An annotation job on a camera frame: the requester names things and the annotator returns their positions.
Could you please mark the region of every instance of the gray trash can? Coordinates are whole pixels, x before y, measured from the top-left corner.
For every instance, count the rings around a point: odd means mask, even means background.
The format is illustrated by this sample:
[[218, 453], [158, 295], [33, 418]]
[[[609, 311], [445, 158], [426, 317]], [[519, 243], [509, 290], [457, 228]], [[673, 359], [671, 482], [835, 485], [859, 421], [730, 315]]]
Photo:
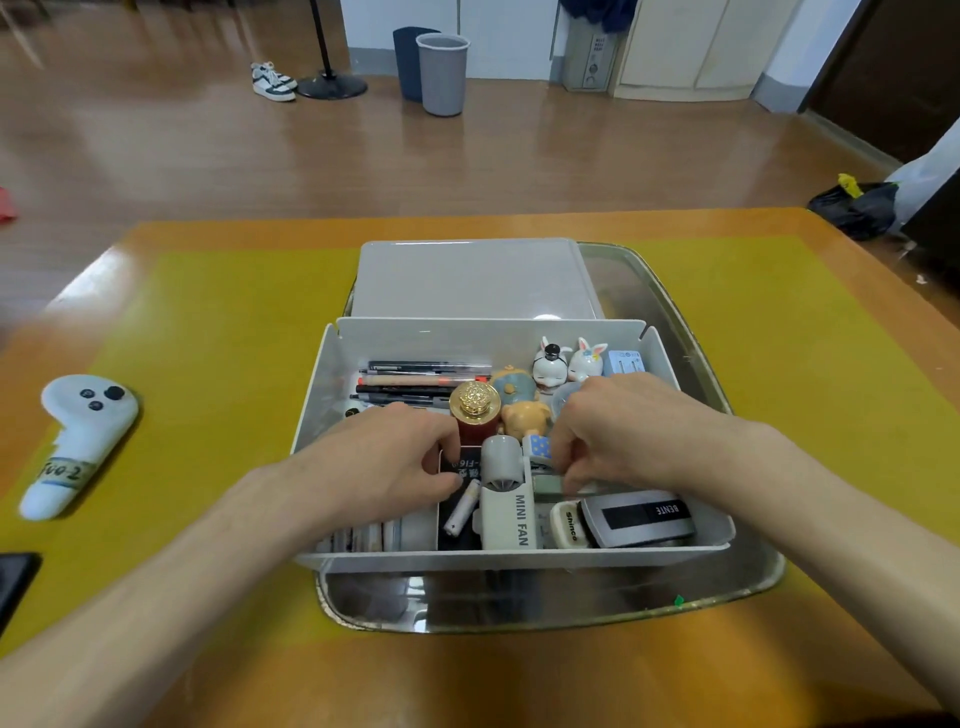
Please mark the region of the gray trash can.
[[417, 45], [423, 107], [435, 116], [456, 116], [464, 110], [470, 41], [449, 33], [424, 33], [417, 36]]

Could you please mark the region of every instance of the black card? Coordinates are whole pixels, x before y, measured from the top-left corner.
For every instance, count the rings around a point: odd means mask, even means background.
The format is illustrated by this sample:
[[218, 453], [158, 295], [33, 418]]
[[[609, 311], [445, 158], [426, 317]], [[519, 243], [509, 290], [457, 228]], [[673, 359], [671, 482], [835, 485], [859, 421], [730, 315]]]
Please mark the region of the black card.
[[450, 536], [444, 531], [444, 523], [450, 518], [453, 509], [460, 502], [467, 486], [473, 478], [480, 477], [480, 446], [464, 445], [460, 447], [460, 462], [451, 465], [446, 462], [444, 454], [440, 453], [440, 470], [442, 473], [459, 473], [464, 479], [457, 492], [440, 504], [440, 534], [437, 539], [437, 549], [440, 551], [471, 551], [480, 550], [483, 544], [480, 537], [473, 533], [472, 519], [467, 518], [463, 530], [457, 537]]
[[39, 568], [38, 553], [0, 553], [0, 634]]

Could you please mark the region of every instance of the blue patterned item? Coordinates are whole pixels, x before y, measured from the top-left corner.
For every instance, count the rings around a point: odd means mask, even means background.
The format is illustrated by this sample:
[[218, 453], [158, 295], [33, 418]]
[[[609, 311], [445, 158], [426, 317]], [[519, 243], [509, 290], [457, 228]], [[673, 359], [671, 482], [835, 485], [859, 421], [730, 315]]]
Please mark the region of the blue patterned item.
[[530, 458], [531, 463], [550, 465], [550, 438], [543, 435], [524, 435], [523, 454]]

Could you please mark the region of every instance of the wooden floor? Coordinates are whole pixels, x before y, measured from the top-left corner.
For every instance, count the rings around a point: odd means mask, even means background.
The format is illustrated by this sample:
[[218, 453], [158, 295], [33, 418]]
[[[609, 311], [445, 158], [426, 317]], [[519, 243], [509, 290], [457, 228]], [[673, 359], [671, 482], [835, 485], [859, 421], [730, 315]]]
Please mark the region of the wooden floor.
[[[464, 114], [441, 119], [383, 77], [350, 101], [271, 103], [249, 63], [315, 71], [305, 0], [52, 4], [51, 20], [5, 4], [17, 32], [0, 24], [0, 186], [20, 218], [0, 228], [0, 340], [144, 220], [801, 206], [837, 172], [885, 172], [750, 101], [470, 81]], [[339, 7], [321, 5], [346, 68]]]

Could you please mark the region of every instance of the white cylinder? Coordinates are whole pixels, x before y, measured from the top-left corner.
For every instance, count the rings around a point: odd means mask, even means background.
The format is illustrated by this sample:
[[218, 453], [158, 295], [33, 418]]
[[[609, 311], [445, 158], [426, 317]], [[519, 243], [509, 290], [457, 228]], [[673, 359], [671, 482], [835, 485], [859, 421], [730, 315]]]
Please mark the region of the white cylinder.
[[523, 451], [516, 437], [493, 435], [483, 441], [480, 478], [495, 491], [510, 491], [523, 482]]
[[457, 501], [453, 513], [450, 514], [450, 518], [444, 523], [444, 531], [454, 538], [459, 536], [460, 532], [464, 530], [464, 524], [473, 513], [473, 508], [476, 507], [479, 499], [480, 481], [474, 478], [470, 481], [464, 494], [460, 496], [460, 500]]

